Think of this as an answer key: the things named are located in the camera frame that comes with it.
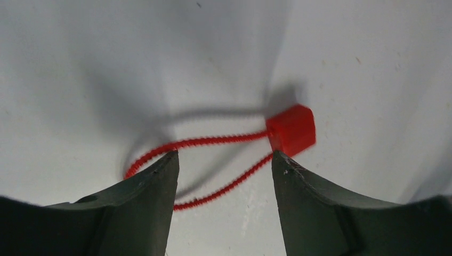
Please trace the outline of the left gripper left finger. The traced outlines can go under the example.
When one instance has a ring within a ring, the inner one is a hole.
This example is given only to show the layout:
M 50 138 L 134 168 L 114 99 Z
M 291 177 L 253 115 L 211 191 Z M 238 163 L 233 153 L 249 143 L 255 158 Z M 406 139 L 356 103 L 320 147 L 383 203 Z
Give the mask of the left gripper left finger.
M 74 203 L 1 197 L 1 255 L 164 255 L 178 176 L 172 151 Z

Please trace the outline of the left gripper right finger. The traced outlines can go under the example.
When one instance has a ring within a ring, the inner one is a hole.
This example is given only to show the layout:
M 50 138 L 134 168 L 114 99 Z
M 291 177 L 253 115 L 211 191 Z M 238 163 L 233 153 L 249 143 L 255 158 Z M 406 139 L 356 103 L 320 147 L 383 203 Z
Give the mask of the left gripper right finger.
M 272 176 L 287 255 L 451 255 L 451 197 L 395 204 L 345 189 L 277 151 Z

